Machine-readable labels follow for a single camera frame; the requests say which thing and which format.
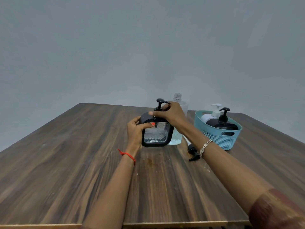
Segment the forearm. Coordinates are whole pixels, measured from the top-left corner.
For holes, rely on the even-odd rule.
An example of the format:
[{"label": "forearm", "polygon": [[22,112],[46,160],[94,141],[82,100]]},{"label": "forearm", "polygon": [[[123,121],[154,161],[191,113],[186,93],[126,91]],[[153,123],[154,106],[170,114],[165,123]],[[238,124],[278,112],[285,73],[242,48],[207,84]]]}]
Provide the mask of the forearm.
[{"label": "forearm", "polygon": [[83,227],[92,229],[122,227],[133,168],[133,160],[123,155],[106,188],[89,211]]},{"label": "forearm", "polygon": [[[209,140],[189,122],[184,123],[180,131],[198,151]],[[272,185],[214,142],[205,148],[203,158],[247,214],[258,197],[273,188]]]}]

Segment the person's right hand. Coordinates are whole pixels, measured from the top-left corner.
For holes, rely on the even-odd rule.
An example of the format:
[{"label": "person's right hand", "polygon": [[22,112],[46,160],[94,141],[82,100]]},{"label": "person's right hand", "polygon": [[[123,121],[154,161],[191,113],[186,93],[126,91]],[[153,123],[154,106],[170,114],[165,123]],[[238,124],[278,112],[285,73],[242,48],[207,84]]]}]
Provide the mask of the person's right hand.
[{"label": "person's right hand", "polygon": [[148,114],[155,117],[161,117],[166,119],[172,126],[174,126],[178,132],[180,132],[183,124],[187,123],[184,112],[177,102],[170,101],[170,104],[162,106],[163,111],[150,111]]}]

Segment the wooden table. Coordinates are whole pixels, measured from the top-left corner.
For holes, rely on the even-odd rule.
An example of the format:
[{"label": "wooden table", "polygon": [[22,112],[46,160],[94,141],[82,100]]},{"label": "wooden table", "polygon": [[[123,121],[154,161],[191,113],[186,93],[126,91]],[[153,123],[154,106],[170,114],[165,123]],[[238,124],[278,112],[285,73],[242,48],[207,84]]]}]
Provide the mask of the wooden table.
[{"label": "wooden table", "polygon": [[[78,104],[2,151],[0,224],[79,227],[118,165],[127,122],[149,110]],[[191,122],[194,113],[188,112]],[[305,210],[305,144],[247,115],[229,116],[243,126],[229,153]],[[184,139],[142,149],[124,227],[249,224],[205,161],[189,158]]]}]

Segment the bottle neck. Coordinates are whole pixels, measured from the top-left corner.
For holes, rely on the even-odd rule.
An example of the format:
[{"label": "bottle neck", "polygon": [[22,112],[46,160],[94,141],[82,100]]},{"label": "bottle neck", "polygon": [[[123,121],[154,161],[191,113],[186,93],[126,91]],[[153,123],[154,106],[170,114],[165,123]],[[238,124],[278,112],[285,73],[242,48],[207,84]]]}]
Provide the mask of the bottle neck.
[{"label": "bottle neck", "polygon": [[174,100],[175,102],[180,103],[180,102],[181,102],[181,99],[182,99],[182,94],[181,94],[181,93],[175,93],[175,94],[174,94],[173,100]]}]

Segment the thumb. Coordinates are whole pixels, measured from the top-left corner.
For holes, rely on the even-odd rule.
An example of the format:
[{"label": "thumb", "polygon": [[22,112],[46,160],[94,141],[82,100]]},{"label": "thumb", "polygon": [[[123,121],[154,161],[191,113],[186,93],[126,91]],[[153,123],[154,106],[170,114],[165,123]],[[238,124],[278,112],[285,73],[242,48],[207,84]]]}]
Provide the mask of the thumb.
[{"label": "thumb", "polygon": [[161,112],[161,111],[150,111],[148,112],[148,115],[154,116],[154,117],[161,117],[165,118],[166,112]]},{"label": "thumb", "polygon": [[145,124],[140,124],[140,125],[137,125],[137,127],[139,127],[141,130],[145,129],[145,128],[152,128],[155,126],[155,122],[149,122],[149,123],[145,123]]}]

